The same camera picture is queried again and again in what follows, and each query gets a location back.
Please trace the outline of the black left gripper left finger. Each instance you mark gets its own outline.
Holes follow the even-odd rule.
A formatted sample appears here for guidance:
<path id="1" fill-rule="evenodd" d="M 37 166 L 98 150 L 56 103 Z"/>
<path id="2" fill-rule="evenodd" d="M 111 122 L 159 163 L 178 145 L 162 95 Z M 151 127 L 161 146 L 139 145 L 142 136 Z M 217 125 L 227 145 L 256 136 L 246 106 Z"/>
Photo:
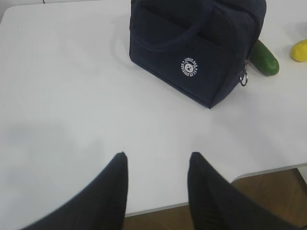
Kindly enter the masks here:
<path id="1" fill-rule="evenodd" d="M 128 195 L 128 159 L 121 152 L 79 194 L 28 230 L 120 230 Z"/>

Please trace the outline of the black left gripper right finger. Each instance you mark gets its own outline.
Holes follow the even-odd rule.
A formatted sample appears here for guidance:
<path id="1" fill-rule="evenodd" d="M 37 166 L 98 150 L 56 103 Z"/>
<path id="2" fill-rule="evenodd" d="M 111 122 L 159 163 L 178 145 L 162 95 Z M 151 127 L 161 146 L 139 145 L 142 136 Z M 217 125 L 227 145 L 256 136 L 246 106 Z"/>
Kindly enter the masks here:
<path id="1" fill-rule="evenodd" d="M 199 152 L 189 160 L 189 209 L 196 230 L 303 230 L 229 183 Z"/>

